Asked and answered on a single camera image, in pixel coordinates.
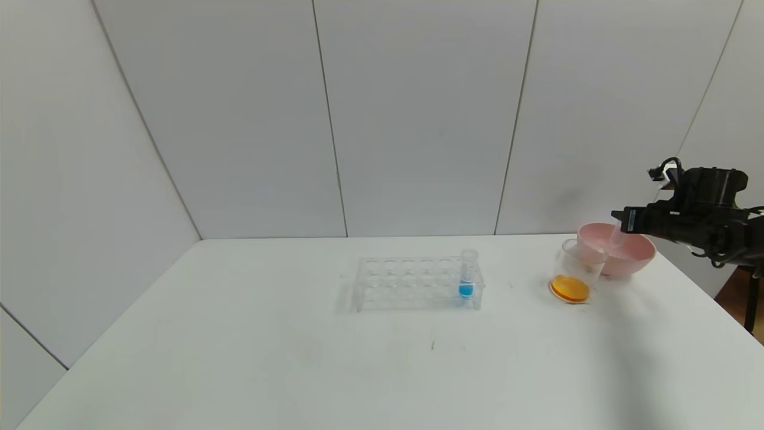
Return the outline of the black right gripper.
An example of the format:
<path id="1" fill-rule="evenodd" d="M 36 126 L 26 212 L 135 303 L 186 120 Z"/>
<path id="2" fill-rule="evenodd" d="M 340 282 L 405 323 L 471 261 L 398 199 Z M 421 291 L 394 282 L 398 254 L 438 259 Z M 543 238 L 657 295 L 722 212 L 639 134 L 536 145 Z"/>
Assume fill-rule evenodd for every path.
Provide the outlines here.
<path id="1" fill-rule="evenodd" d="M 641 234 L 664 240 L 679 241 L 679 213 L 669 203 L 650 203 L 644 207 L 624 207 L 613 210 L 611 217 L 620 223 L 625 234 Z"/>

